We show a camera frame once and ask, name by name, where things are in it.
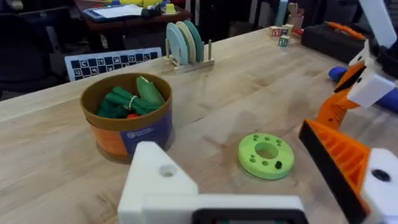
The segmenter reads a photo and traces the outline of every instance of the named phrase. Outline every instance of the paper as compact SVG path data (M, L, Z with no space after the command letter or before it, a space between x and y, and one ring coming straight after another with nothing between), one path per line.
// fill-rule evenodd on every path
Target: paper
M141 16L142 8L130 4L120 7L109 7L107 9L95 9L93 11L105 18L116 18L122 16Z

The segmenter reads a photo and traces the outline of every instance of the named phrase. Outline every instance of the yellow object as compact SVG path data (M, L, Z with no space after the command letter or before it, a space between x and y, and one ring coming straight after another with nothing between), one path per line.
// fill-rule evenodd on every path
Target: yellow object
M175 14L174 4L166 4L166 14Z
M156 3L162 3L162 0L119 0L120 4L136 4L142 7L154 6Z

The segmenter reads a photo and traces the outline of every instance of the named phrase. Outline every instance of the blue bucket label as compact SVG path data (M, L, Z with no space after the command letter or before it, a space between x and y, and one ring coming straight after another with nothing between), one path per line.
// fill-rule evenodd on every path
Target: blue bucket label
M134 154L136 146L141 141L154 141L164 148L172 131L172 111L148 127L132 131L121 131L120 136L128 154Z

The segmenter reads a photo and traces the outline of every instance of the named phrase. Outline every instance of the plate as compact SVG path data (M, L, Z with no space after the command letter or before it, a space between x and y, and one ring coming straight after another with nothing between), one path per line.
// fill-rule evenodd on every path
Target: plate
M187 44L189 63L195 63L197 61L197 51L191 31L189 31L187 25L185 25L185 23L181 21L178 21L175 25L180 29L182 36L184 37L185 43Z
M193 25L193 23L191 21L184 21L184 24L187 25L189 31L192 34L193 40L195 41L195 47L196 47L196 51L197 51L197 61L198 62L202 62L203 61L203 42L201 41L201 37L200 34L197 30L197 28L195 27L195 25Z
M181 65L188 64L188 48L180 29L172 22L166 27L166 38L169 41L173 57Z

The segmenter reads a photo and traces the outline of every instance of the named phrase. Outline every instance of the green vegetable toy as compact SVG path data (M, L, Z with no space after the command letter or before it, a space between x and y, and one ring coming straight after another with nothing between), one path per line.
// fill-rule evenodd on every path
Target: green vegetable toy
M165 103L154 83L142 76L137 77L137 90L141 99L146 100L152 105L162 106Z

